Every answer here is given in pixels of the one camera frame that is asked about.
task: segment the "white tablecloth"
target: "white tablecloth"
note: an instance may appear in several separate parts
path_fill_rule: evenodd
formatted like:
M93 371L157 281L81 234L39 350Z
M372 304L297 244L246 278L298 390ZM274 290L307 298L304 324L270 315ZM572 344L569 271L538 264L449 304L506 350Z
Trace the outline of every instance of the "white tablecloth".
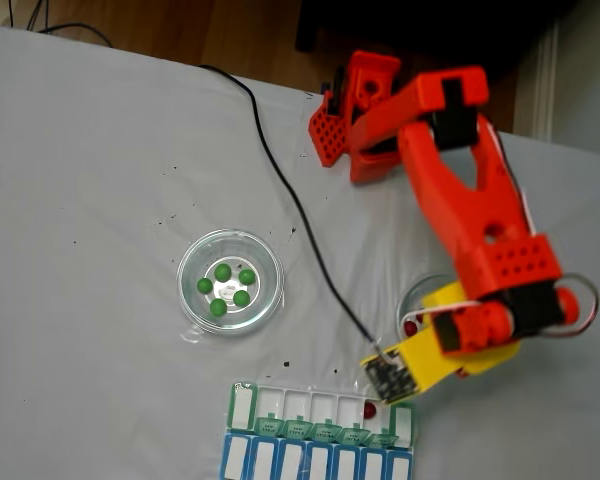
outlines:
M335 282L393 343L400 294L449 269L407 178L353 187L346 158L327 170L314 153L319 95L249 85ZM504 144L565 269L600 287L600 156ZM261 236L285 269L283 308L245 338L186 335L176 296L182 254L219 228ZM0 29L0 479L215 479L232 381L363 392L367 351L242 92L193 67ZM600 316L417 406L418 480L600 478Z

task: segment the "wooden floor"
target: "wooden floor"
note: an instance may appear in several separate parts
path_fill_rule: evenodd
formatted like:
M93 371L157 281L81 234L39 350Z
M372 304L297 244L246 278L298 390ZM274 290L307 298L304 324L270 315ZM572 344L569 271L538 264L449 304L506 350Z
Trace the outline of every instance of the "wooden floor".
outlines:
M301 0L50 0L50 24L83 22L105 33L115 48L195 65L208 63L230 73L318 91L355 49L403 59L405 75L439 67L435 59L396 52L342 34L321 32L312 53L294 49ZM12 0L15 27L26 28L36 0ZM44 27L44 12L36 30ZM0 0L0 25L9 25L8 0ZM89 31L56 33L101 43ZM491 85L485 111L498 129L510 132L516 72Z

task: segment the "green ball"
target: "green ball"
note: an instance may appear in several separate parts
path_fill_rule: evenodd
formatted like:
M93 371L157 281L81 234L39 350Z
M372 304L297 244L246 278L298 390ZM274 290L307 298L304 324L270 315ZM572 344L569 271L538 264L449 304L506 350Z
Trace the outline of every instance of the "green ball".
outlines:
M213 275L219 282L227 282L231 278L231 267L226 263L221 263L216 267Z
M240 280L240 283L243 285L251 285L256 281L256 272L250 268L245 268L238 274L238 280Z
M249 293L245 290L238 290L233 294L233 303L238 305L239 307L246 307L251 302L251 297Z
M225 313L227 313L227 304L221 298L216 298L211 300L211 315L214 317L221 317Z
M200 293L207 294L211 290L213 290L213 283L211 283L211 280L209 280L208 278L201 278L200 280L198 280L197 287Z

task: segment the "red bead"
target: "red bead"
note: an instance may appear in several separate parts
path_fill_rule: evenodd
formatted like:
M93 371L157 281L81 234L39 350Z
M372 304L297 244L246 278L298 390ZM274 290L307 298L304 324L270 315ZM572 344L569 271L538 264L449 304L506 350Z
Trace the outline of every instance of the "red bead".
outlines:
M371 402L364 402L364 419L369 420L376 416L376 406Z
M407 337L413 337L416 333L418 333L418 325L411 320L407 320L404 322L404 333Z

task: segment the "petri dish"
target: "petri dish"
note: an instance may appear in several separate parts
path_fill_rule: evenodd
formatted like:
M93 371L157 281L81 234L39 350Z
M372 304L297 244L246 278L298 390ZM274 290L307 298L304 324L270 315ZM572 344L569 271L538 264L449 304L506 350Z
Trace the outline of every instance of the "petri dish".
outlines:
M231 267L226 282L214 276L220 264ZM255 281L243 285L240 271L249 268ZM208 294L197 289L198 280L208 278L213 289ZM269 246L259 237L242 230L218 230L208 233L193 243L178 266L178 295L189 319L203 330L233 335L249 332L274 315L283 295L282 263ZM239 306L233 302L238 290L246 290L251 302ZM209 305L221 298L227 304L227 313L221 317L211 314Z
M402 300L398 303L398 308L396 308L396 332L398 339L404 340L407 338L404 333L404 322L402 320L407 313L422 308L422 297L455 281L455 275L431 273L413 282L402 296Z

